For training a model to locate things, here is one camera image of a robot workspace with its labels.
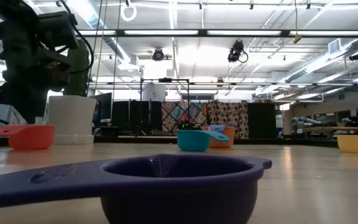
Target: cable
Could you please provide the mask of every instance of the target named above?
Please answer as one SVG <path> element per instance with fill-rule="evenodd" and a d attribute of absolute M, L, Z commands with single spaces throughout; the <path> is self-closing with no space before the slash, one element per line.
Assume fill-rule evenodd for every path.
<path fill-rule="evenodd" d="M 121 18 L 121 10 L 118 11 L 118 22 L 117 22 L 117 29 L 119 29 L 119 23 L 120 23 L 120 18 Z M 117 37 L 117 44 L 116 44 L 116 49 L 114 52 L 117 52 L 118 49 L 118 37 Z M 117 53 L 114 54 L 114 64 L 117 63 Z M 112 80 L 112 108 L 114 107 L 114 95 L 116 93 L 116 70 L 117 70 L 117 65 L 114 66 L 114 78 Z M 114 110 L 111 108 L 111 117 L 113 118 L 113 113 Z"/>
<path fill-rule="evenodd" d="M 66 9 L 67 13 L 68 13 L 69 15 L 71 15 L 72 13 L 71 13 L 71 11 L 70 11 L 70 8 L 67 6 L 66 2 L 65 2 L 64 0 L 59 0 L 59 1 L 63 4 L 63 6 L 64 6 L 64 8 Z M 86 46 L 88 47 L 89 52 L 90 52 L 90 54 L 91 54 L 91 62 L 89 63 L 89 65 L 88 65 L 86 68 L 84 68 L 84 69 L 82 69 L 82 70 L 79 70 L 79 71 L 70 72 L 70 74 L 76 74 L 76 73 L 81 73 L 81 72 L 87 71 L 87 70 L 89 70 L 89 69 L 93 66 L 93 63 L 94 63 L 94 52 L 93 52 L 93 50 L 92 50 L 92 47 L 91 47 L 90 43 L 89 43 L 89 42 L 87 41 L 87 39 L 81 34 L 81 32 L 77 29 L 77 27 L 75 27 L 74 24 L 71 24 L 71 26 L 73 27 L 74 31 L 80 36 L 80 38 L 84 40 L 84 42 L 85 42 Z"/>
<path fill-rule="evenodd" d="M 242 64 L 245 64 L 245 63 L 248 62 L 249 57 L 248 57 L 247 52 L 245 52 L 244 50 L 243 50 L 243 53 L 247 56 L 247 60 L 245 60 L 245 61 L 242 62 L 242 61 L 239 59 L 239 62 L 242 63 Z"/>
<path fill-rule="evenodd" d="M 96 26 L 96 33 L 99 32 L 99 25 L 100 25 L 100 17 L 102 15 L 102 7 L 99 7 L 99 16 L 98 16 L 98 24 Z M 96 48 L 96 41 L 97 38 L 94 39 L 93 42 L 93 49 Z M 88 84 L 87 84 L 87 89 L 86 89 L 86 95 L 88 96 L 88 90 L 90 89 L 90 83 L 91 83 L 91 74 L 92 74 L 92 68 L 89 70 L 89 79 L 88 79 Z"/>
<path fill-rule="evenodd" d="M 107 16 L 107 1 L 106 1 L 106 5 L 104 6 L 103 24 L 106 24 L 106 16 Z M 102 36 L 101 36 L 102 39 L 103 39 L 103 36 L 104 36 L 104 27 L 102 30 Z M 103 41 L 100 42 L 99 63 L 98 63 L 98 70 L 96 71 L 96 83 L 94 84 L 95 90 L 98 88 L 99 69 L 100 69 L 100 63 L 102 61 L 102 49 L 103 49 Z"/>
<path fill-rule="evenodd" d="M 295 1 L 295 32 L 296 35 L 298 35 L 298 6 L 296 6 L 296 0 Z"/>
<path fill-rule="evenodd" d="M 298 6 L 296 5 L 296 0 L 294 0 L 295 2 L 295 40 L 293 41 L 294 44 L 298 43 L 299 40 L 302 39 L 302 36 L 300 36 L 298 34 Z"/>

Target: black panel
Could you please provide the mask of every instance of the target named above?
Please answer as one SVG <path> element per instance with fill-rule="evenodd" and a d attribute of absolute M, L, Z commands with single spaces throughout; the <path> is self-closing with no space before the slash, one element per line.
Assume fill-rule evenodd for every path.
<path fill-rule="evenodd" d="M 92 96 L 98 101 L 97 108 L 95 110 L 94 118 L 99 119 L 110 119 L 111 118 L 111 103 L 112 103 L 112 94 L 105 93 L 96 96 Z"/>
<path fill-rule="evenodd" d="M 149 122 L 149 102 L 143 101 L 140 104 L 140 101 L 131 101 L 131 111 L 129 112 L 128 101 L 118 101 L 114 102 L 112 108 L 112 125 L 126 127 L 129 123 L 138 123 L 143 121 L 145 123 L 150 123 L 153 129 L 162 130 L 162 111 L 161 111 L 161 102 L 152 101 L 151 102 L 151 121 Z"/>
<path fill-rule="evenodd" d="M 273 103 L 248 104 L 248 128 L 250 139 L 274 139 L 276 116 Z"/>
<path fill-rule="evenodd" d="M 115 101 L 112 104 L 111 124 L 125 127 L 129 122 L 128 101 Z"/>

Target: hanging ring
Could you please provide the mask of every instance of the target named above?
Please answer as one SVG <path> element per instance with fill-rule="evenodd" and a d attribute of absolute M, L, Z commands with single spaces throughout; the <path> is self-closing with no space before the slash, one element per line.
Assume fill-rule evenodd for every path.
<path fill-rule="evenodd" d="M 133 13 L 132 13 L 131 17 L 125 16 L 125 9 L 127 9 L 127 8 L 133 9 Z M 124 21 L 127 21 L 127 22 L 132 21 L 135 19 L 136 15 L 137 15 L 136 6 L 122 6 L 121 7 L 121 17 Z"/>

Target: wall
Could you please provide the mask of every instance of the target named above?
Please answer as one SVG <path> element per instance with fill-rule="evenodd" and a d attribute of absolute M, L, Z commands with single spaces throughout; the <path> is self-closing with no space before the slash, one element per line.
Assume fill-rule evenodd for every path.
<path fill-rule="evenodd" d="M 334 97 L 327 98 L 324 103 L 309 103 L 306 108 L 303 103 L 297 103 L 293 106 L 293 116 L 309 116 L 345 110 L 350 110 L 351 115 L 355 116 L 356 109 L 358 109 L 358 92 L 352 91 L 345 92 L 344 100 L 339 100 L 338 94 L 335 94 Z"/>

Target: ceiling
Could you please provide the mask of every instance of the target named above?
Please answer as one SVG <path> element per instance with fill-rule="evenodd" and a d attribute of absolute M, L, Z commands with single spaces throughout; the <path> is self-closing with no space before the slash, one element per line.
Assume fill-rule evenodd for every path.
<path fill-rule="evenodd" d="M 84 20 L 84 12 L 79 12 L 81 3 L 87 0 L 69 0 L 68 4 L 76 14 L 79 29 L 90 29 Z M 109 29 L 294 29 L 296 11 L 294 0 L 254 0 L 254 9 L 250 10 L 249 0 L 132 0 L 137 14 L 131 21 L 124 21 L 120 16 L 120 1 L 89 0 L 95 11 L 101 11 L 100 18 Z M 37 13 L 48 13 L 63 10 L 55 1 L 25 0 Z M 344 29 L 358 30 L 358 1 L 357 0 L 297 0 L 299 29 Z M 132 9 L 126 9 L 125 15 L 130 17 Z M 87 38 L 94 48 L 96 58 L 92 68 L 93 77 L 105 77 L 100 82 L 139 80 L 141 72 L 136 70 L 115 69 L 114 52 L 101 38 Z M 241 67 L 239 63 L 229 63 L 227 55 L 236 40 L 242 40 L 249 54 L 249 60 Z M 323 54 L 328 50 L 332 38 L 302 38 L 297 44 L 293 39 L 282 38 L 235 38 L 235 37 L 120 37 L 118 43 L 127 54 L 137 55 L 139 64 L 145 69 L 150 66 L 151 53 L 156 48 L 163 49 L 170 60 L 154 66 L 164 67 L 166 76 L 173 76 L 173 44 L 176 47 L 177 76 L 190 78 L 197 82 L 215 82 L 224 78 L 225 82 L 278 82 L 277 75 L 285 76 L 288 71 L 301 67 L 308 60 Z M 303 82 L 318 82 L 319 78 L 334 75 L 337 72 L 355 67 L 358 62 L 345 64 L 343 58 L 314 71 L 318 75 L 307 75 Z M 109 85 L 98 85 L 100 89 L 109 89 Z M 137 85 L 117 85 L 115 88 L 136 89 Z M 194 86 L 203 89 L 211 86 Z M 257 86 L 240 86 L 238 90 L 254 90 Z M 277 88 L 274 93 L 280 94 L 297 90 Z"/>

